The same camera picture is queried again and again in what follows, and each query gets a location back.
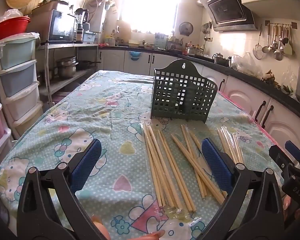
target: metal screw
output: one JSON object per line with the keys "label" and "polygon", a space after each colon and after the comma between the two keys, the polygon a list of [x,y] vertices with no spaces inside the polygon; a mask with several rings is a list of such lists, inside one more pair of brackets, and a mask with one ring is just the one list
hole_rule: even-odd
{"label": "metal screw", "polygon": [[237,169],[240,170],[240,171],[243,171],[244,170],[244,165],[242,163],[238,163],[236,165]]}
{"label": "metal screw", "polygon": [[273,174],[273,170],[271,170],[270,168],[267,168],[266,171],[267,171],[267,173],[270,174],[270,175]]}
{"label": "metal screw", "polygon": [[31,168],[29,169],[29,173],[34,173],[36,170],[37,170],[37,169],[36,169],[35,167],[31,167]]}
{"label": "metal screw", "polygon": [[58,169],[60,169],[60,170],[63,170],[63,169],[65,169],[67,167],[67,164],[66,163],[60,163],[59,165],[58,165]]}

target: blue gripper pad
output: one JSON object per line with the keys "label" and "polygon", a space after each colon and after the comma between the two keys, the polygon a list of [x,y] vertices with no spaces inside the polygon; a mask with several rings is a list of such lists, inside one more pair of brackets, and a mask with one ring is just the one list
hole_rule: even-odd
{"label": "blue gripper pad", "polygon": [[95,139],[95,142],[87,150],[86,154],[83,156],[83,158],[71,174],[70,190],[73,194],[83,188],[93,167],[96,165],[98,159],[100,158],[101,151],[101,142]]}
{"label": "blue gripper pad", "polygon": [[286,141],[284,144],[284,147],[287,149],[288,152],[291,153],[291,155],[300,162],[300,150],[297,146],[293,144],[292,141]]}
{"label": "blue gripper pad", "polygon": [[233,186],[231,184],[232,174],[226,163],[221,158],[221,153],[218,147],[206,138],[202,141],[202,153],[219,188],[226,191],[228,194],[231,194],[233,190]]}

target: red bowl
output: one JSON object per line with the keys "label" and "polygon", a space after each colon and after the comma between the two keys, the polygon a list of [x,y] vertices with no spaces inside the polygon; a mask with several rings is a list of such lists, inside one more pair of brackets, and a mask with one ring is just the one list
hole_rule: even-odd
{"label": "red bowl", "polygon": [[0,40],[18,33],[26,32],[30,18],[28,16],[15,17],[0,22]]}

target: range hood glass panel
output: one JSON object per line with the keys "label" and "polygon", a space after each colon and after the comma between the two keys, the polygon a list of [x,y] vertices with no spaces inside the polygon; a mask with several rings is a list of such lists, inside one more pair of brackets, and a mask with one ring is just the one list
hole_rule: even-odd
{"label": "range hood glass panel", "polygon": [[209,8],[217,24],[245,20],[238,0],[219,0],[209,4]]}

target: hello kitty tablecloth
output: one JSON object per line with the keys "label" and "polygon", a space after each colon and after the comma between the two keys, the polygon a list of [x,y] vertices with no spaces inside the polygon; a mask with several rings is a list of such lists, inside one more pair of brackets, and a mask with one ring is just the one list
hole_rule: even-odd
{"label": "hello kitty tablecloth", "polygon": [[[102,143],[102,155],[84,188],[76,192],[87,214],[100,216],[112,239],[124,240],[164,229],[163,240],[194,240],[220,205],[211,195],[201,198],[193,168],[169,136],[176,133],[183,141],[180,125],[186,123],[198,138],[212,138],[219,149],[222,147],[217,128],[225,125],[230,132],[238,134],[249,169],[263,171],[270,167],[277,174],[281,173],[268,155],[272,141],[248,114],[221,94],[216,95],[205,124],[178,119],[150,119],[152,83],[153,77],[149,76],[98,71],[48,110],[22,136],[0,165],[0,194],[11,216],[17,215],[20,192],[30,167],[47,170],[60,162],[69,162],[93,138],[97,138]],[[141,121],[163,130],[166,135],[197,208],[197,212],[191,214],[190,223],[168,217],[163,211],[158,212],[147,169]],[[210,169],[203,168],[214,180]],[[55,191],[50,190],[50,194],[63,225],[69,227]]]}

